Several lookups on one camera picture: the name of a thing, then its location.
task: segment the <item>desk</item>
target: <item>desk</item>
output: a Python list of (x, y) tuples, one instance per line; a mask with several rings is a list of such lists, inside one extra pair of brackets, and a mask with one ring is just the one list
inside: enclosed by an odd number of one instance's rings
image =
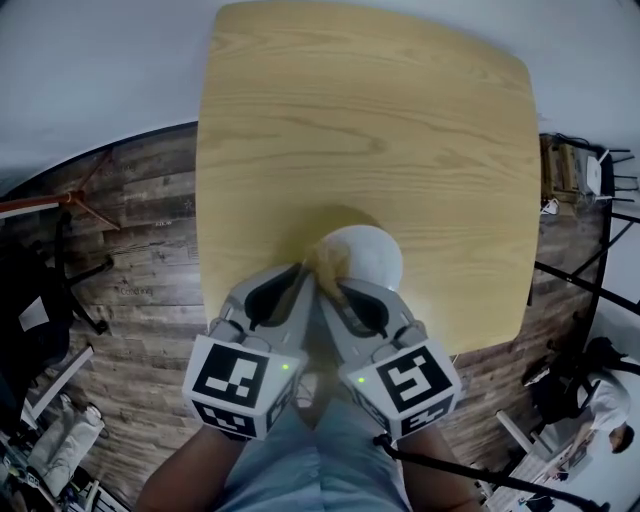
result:
[(229, 290), (349, 224), (404, 256), (400, 294), (450, 353), (513, 339), (538, 238), (526, 67), (441, 25), (311, 2), (226, 6), (196, 155), (209, 320)]

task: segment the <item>black cable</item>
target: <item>black cable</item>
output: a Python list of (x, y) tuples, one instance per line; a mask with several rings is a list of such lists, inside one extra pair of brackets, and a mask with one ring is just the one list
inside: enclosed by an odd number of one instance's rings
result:
[(446, 462), (440, 459), (434, 459), (421, 455), (418, 453), (406, 453), (394, 449), (391, 446), (391, 438), (388, 434), (382, 434), (373, 438), (373, 444), (376, 446), (382, 446), (387, 455), (393, 459), (405, 460), (407, 462), (413, 462), (414, 464), (420, 464), (439, 471), (446, 471), (447, 473), (453, 473), (455, 475), (472, 478), (474, 480), (482, 480), (490, 484), (496, 484), (502, 487), (510, 487), (518, 491), (532, 492), (536, 494), (543, 494), (550, 498), (566, 501), (572, 505), (578, 507), (583, 512), (608, 512), (611, 506), (609, 503), (605, 503), (599, 506), (596, 502), (581, 498), (575, 494), (569, 494), (568, 492), (558, 491), (551, 489), (543, 485), (532, 484), (531, 482), (525, 482), (518, 478), (512, 478), (510, 476), (504, 476), (500, 473), (493, 473), (484, 469), (473, 469), (454, 462)]

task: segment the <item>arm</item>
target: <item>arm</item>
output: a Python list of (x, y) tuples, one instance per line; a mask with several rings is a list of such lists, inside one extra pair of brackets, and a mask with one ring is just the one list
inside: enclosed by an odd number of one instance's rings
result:
[(580, 448), (580, 445), (589, 437), (591, 433), (591, 427), (593, 426), (593, 421), (587, 421), (580, 426), (578, 433), (576, 434), (575, 439), (573, 440), (573, 444), (571, 445), (571, 449), (567, 452), (567, 455), (564, 457), (565, 460), (571, 459)]
[[(402, 451), (420, 453), (449, 462), (457, 462), (447, 442), (434, 427), (427, 427), (398, 441)], [(480, 512), (469, 479), (402, 462), (404, 486), (411, 507), (416, 511)]]
[(203, 427), (167, 459), (144, 485), (135, 510), (209, 510), (224, 488), (245, 443)]

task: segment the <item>wooden floor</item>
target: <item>wooden floor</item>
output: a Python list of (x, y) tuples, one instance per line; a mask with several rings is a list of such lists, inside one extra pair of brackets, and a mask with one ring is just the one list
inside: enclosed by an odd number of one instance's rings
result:
[[(120, 232), (71, 209), (69, 274), (97, 265), (107, 254), (115, 268), (75, 288), (90, 314), (109, 322), (109, 331), (98, 337), (83, 323), (75, 324), (70, 353), (91, 343), (95, 355), (67, 392), (80, 405), (96, 404), (110, 433), (97, 441), (82, 465), (130, 504), (149, 474), (197, 427), (180, 392), (193, 339), (205, 329), (195, 228), (195, 145), (196, 129), (184, 127), (113, 147), (112, 159), (88, 183), (87, 202), (119, 222)], [(65, 191), (101, 155), (46, 173), (18, 192), (24, 197)], [(48, 210), (7, 219), (0, 242), (39, 239), (53, 254), (59, 215), (59, 210)], [(599, 246), (602, 222), (599, 210), (577, 218), (543, 218), (538, 259), (574, 270)], [(585, 278), (593, 279), (595, 271)], [(442, 426), (462, 462), (498, 469), (507, 461), (514, 443), (495, 419), (497, 410), (506, 410), (523, 429), (538, 422), (520, 377), (548, 352), (548, 340), (571, 339), (576, 328), (572, 314), (585, 314), (589, 302), (589, 294), (536, 271), (533, 305), (518, 337), (458, 356), (455, 366), (464, 395)]]

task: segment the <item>light wood tabletop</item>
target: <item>light wood tabletop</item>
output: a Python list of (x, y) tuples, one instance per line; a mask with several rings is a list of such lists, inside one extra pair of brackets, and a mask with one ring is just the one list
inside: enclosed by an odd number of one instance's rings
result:
[(513, 339), (538, 236), (540, 162), (526, 67), (478, 39), (335, 3), (226, 6), (196, 156), (209, 320), (230, 289), (372, 224), (399, 289), (450, 353)]

